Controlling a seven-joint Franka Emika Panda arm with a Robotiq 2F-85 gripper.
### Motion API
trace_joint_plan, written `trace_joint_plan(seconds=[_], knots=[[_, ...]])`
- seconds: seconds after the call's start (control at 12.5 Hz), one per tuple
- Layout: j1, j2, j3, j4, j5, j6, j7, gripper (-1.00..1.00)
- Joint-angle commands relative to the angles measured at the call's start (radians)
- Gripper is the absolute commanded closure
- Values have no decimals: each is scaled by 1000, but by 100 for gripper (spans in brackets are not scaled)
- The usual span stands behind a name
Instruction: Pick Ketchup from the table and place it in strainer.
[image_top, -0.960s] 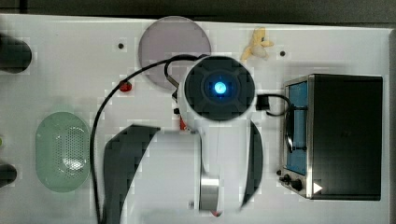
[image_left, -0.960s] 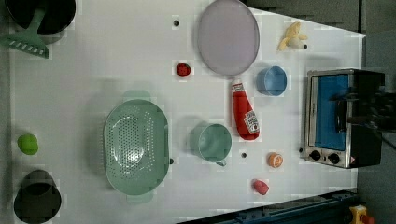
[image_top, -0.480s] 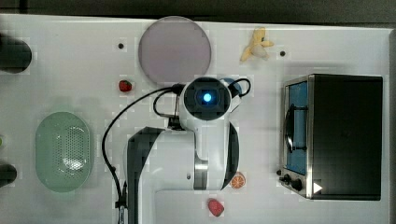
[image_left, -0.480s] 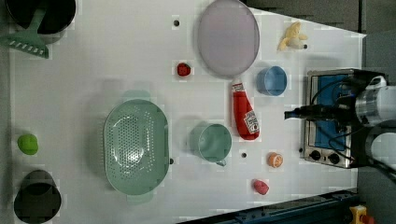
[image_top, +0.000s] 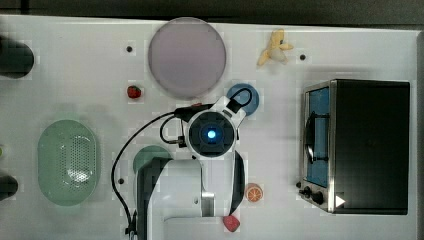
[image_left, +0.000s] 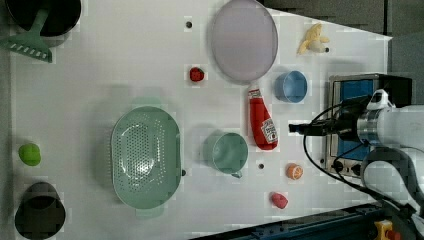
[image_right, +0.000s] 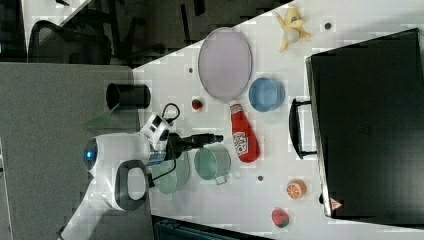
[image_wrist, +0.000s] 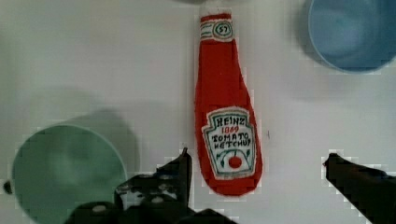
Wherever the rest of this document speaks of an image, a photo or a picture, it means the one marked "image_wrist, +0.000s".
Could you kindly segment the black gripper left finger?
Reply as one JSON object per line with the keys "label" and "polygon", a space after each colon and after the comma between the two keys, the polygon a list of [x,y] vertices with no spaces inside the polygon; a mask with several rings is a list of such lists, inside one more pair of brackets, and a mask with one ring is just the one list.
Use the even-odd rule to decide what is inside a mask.
{"label": "black gripper left finger", "polygon": [[212,209],[189,208],[191,173],[191,155],[184,148],[155,173],[118,185],[112,203],[84,203],[64,224],[237,224]]}

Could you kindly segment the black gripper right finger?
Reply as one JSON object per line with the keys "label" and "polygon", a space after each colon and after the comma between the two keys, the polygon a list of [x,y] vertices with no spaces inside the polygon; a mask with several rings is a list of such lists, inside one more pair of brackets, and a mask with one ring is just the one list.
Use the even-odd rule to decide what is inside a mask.
{"label": "black gripper right finger", "polygon": [[372,224],[395,224],[395,177],[330,153],[326,179]]}

